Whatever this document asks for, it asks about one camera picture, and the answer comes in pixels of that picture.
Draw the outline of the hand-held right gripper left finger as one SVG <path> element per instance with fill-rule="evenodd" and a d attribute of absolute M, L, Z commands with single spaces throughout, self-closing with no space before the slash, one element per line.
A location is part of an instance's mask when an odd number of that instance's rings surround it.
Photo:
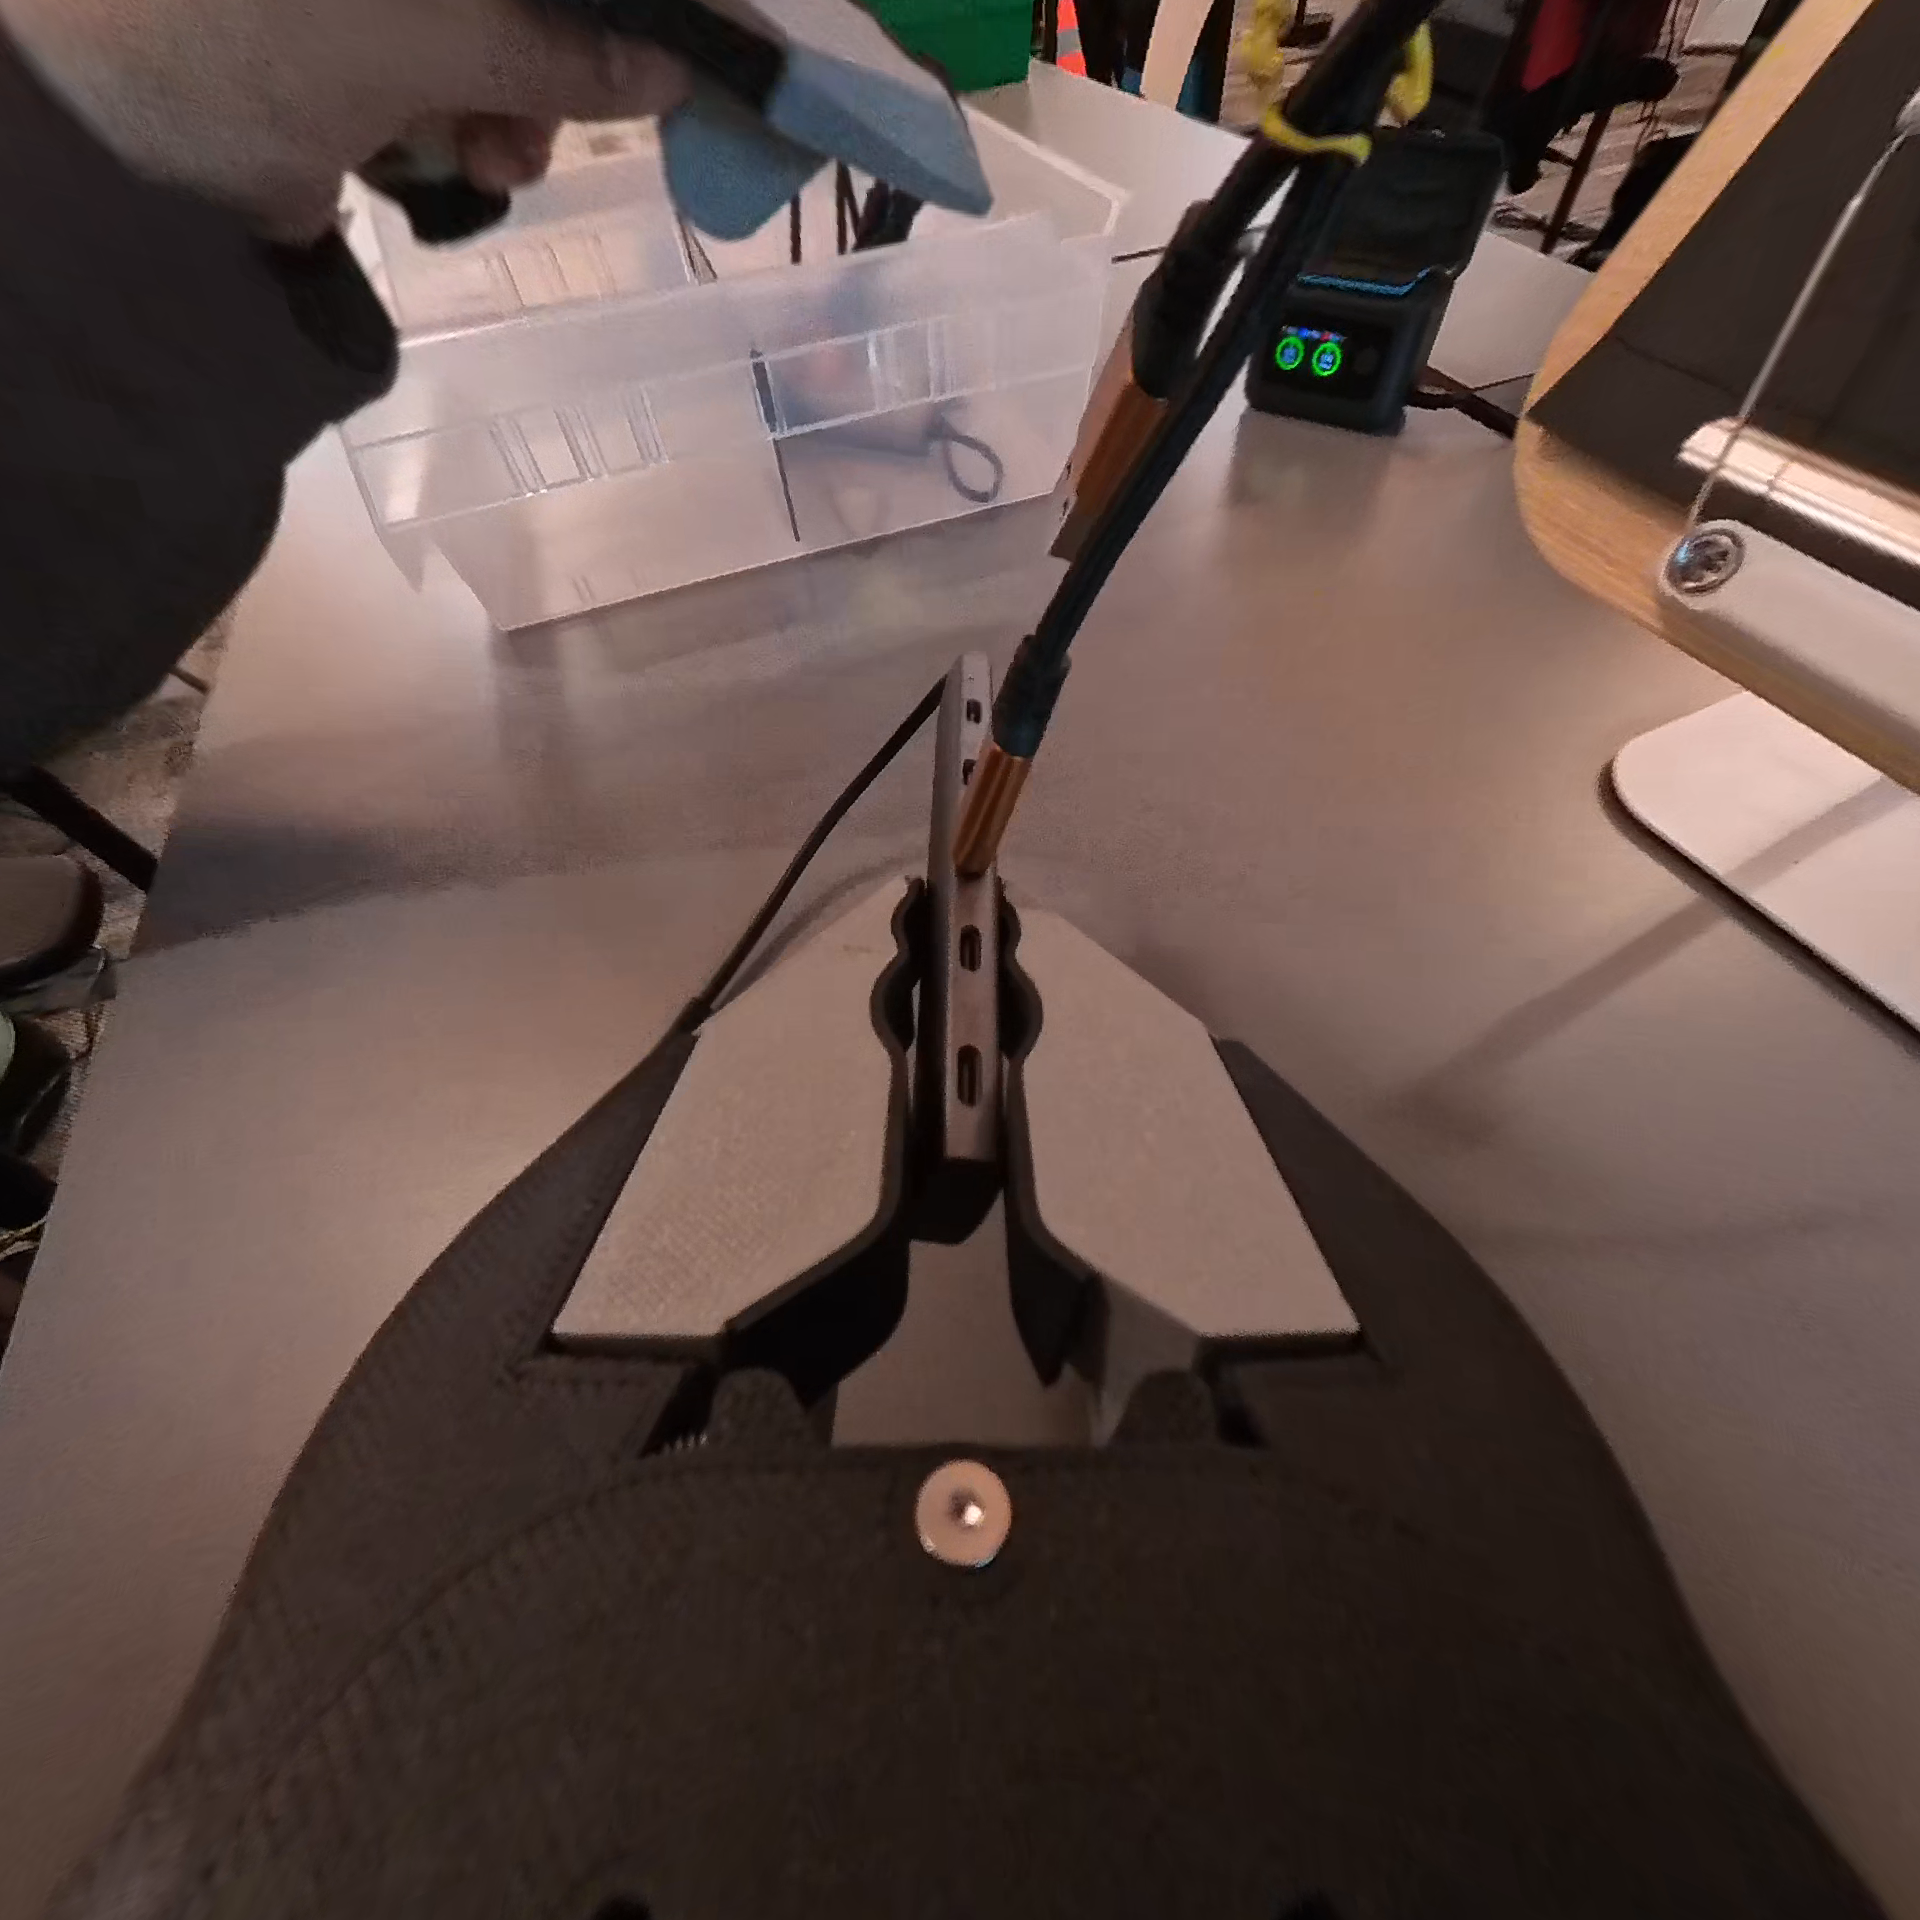
<path fill-rule="evenodd" d="M 554 1341 L 732 1341 L 874 1243 L 902 1181 L 886 993 L 914 904 L 906 877 L 872 887 L 702 1025 Z"/>

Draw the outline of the black usb-c cable copper plugs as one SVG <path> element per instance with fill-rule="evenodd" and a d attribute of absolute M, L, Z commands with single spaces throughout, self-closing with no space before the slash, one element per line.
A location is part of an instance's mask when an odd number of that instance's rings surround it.
<path fill-rule="evenodd" d="M 1062 476 L 1062 524 L 1052 552 L 1064 561 L 1064 573 L 999 680 L 990 744 L 952 841 L 962 875 L 994 864 L 1064 689 L 1074 641 L 1248 370 L 1360 168 L 1332 156 L 1286 156 L 1255 131 L 1218 191 L 1188 207 L 1140 283 Z"/>

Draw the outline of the yellow twist tie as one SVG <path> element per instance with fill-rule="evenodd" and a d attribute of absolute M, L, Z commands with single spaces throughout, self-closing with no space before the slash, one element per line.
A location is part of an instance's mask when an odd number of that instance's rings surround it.
<path fill-rule="evenodd" d="M 1364 164 L 1375 128 L 1414 123 L 1432 96 L 1434 3 L 1362 3 L 1304 79 L 1265 107 L 1260 137 L 1294 159 Z"/>

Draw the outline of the white display stand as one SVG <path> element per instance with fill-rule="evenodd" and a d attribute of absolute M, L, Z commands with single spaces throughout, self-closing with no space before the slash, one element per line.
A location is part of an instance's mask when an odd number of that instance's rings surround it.
<path fill-rule="evenodd" d="M 1917 1027 L 1916 495 L 1734 418 L 1678 452 L 1661 635 L 1737 693 L 1631 738 L 1616 797 L 1661 845 Z"/>

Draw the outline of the person's left forearm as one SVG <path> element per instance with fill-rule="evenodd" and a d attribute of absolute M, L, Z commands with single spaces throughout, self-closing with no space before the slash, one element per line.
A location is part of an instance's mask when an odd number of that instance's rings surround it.
<path fill-rule="evenodd" d="M 277 248 L 129 172 L 2 55 L 2 765 L 148 699 L 228 610 L 287 466 L 398 335 L 338 232 Z"/>

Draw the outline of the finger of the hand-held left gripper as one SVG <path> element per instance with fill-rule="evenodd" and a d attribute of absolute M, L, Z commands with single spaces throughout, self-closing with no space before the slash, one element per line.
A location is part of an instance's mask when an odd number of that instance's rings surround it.
<path fill-rule="evenodd" d="M 788 146 L 966 217 L 992 186 L 952 90 L 855 3 L 762 3 L 778 79 L 759 117 Z"/>
<path fill-rule="evenodd" d="M 738 243 L 772 221 L 831 162 L 725 91 L 660 117 L 664 192 L 702 236 Z"/>

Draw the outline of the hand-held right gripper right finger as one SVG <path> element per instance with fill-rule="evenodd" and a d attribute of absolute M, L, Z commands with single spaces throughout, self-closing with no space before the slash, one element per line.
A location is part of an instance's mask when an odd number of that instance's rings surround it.
<path fill-rule="evenodd" d="M 1040 1381 L 1344 1353 L 1360 1320 L 1202 1021 L 1082 931 L 1009 907 L 1004 1223 Z"/>

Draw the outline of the grey usb hub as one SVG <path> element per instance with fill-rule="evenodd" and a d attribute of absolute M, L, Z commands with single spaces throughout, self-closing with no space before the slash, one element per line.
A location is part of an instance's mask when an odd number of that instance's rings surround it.
<path fill-rule="evenodd" d="M 952 660 L 935 728 L 925 933 L 918 938 L 914 1236 L 966 1242 L 1001 1188 L 1001 889 L 962 875 L 952 841 L 990 744 L 992 664 Z"/>

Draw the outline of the clear plastic organizer box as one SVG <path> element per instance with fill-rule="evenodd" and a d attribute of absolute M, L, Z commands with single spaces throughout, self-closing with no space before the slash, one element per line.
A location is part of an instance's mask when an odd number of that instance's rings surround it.
<path fill-rule="evenodd" d="M 994 203 L 857 248 L 830 170 L 754 236 L 688 227 L 648 123 L 572 128 L 538 187 L 428 248 L 360 183 L 346 237 L 399 370 L 343 431 L 375 535 L 518 631 L 1048 496 L 1128 192 L 978 107 Z"/>

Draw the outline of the black charger with green display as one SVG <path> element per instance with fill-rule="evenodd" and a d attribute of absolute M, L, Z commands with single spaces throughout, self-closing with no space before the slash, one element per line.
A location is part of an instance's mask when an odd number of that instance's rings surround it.
<path fill-rule="evenodd" d="M 1494 136 L 1381 132 L 1248 365 L 1248 407 L 1399 435 L 1501 180 Z"/>

